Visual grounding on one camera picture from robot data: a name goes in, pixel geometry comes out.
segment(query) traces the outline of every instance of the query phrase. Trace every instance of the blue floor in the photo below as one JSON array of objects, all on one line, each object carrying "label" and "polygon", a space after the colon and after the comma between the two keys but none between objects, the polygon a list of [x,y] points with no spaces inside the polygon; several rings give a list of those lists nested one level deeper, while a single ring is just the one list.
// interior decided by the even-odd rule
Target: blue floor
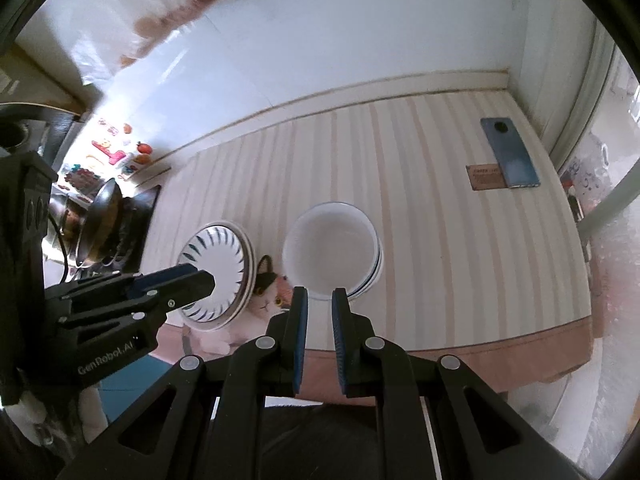
[{"label": "blue floor", "polygon": [[102,399],[102,408],[109,421],[113,422],[118,418],[169,368],[171,365],[147,355],[103,379],[98,389]]}]

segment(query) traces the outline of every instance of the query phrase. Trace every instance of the floor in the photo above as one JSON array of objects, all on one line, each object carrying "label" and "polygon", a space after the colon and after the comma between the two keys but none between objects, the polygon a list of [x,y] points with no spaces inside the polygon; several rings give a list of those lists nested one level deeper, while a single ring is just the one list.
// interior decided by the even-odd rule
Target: floor
[{"label": "floor", "polygon": [[[620,182],[640,156],[638,82],[622,56],[590,131],[563,178],[571,178],[585,212]],[[591,290],[597,332],[592,361],[553,384],[510,393],[532,426],[590,476],[598,478],[638,421],[640,393],[640,201],[591,240]]]}]

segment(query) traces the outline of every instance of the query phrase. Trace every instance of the white plate with blue pattern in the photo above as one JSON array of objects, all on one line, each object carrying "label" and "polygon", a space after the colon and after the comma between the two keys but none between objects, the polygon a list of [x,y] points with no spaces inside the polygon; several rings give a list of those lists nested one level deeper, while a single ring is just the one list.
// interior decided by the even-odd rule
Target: white plate with blue pattern
[{"label": "white plate with blue pattern", "polygon": [[192,328],[209,331],[226,325],[244,309],[254,290],[254,250],[242,228],[231,222],[216,222],[194,234],[177,263],[206,270],[216,280],[210,296],[180,310]]}]

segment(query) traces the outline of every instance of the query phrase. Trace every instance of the table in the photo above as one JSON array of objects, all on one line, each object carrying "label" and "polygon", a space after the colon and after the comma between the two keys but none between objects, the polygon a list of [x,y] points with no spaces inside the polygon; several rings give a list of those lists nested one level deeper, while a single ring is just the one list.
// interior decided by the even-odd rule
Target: table
[{"label": "table", "polygon": [[[466,166],[495,162],[482,117],[514,121],[540,187],[471,189]],[[362,209],[382,240],[383,275],[352,304],[379,336],[418,355],[459,355],[498,391],[589,360],[590,292],[575,223],[551,161],[505,91],[352,105],[200,152],[165,185],[141,270],[173,265],[185,241],[219,219],[242,225],[258,257],[270,254],[279,270],[287,229],[328,200]],[[335,389],[318,389],[335,370],[325,302],[310,301],[306,348],[305,395],[335,400]]]}]

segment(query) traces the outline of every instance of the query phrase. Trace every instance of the screw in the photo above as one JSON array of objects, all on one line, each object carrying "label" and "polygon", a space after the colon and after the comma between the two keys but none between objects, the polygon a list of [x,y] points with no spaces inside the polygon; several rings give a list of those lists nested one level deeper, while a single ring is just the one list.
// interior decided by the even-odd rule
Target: screw
[{"label": "screw", "polygon": [[268,335],[263,335],[255,340],[255,345],[260,350],[268,350],[269,348],[276,346],[276,340]]},{"label": "screw", "polygon": [[447,370],[457,370],[458,368],[460,368],[460,359],[458,359],[455,355],[445,355],[442,359],[440,359],[440,364]]},{"label": "screw", "polygon": [[381,337],[373,336],[368,337],[364,344],[372,350],[382,350],[385,347],[385,340]]},{"label": "screw", "polygon": [[180,368],[183,370],[195,370],[198,366],[200,366],[200,360],[193,355],[187,355],[187,357],[183,357],[180,360]]}]

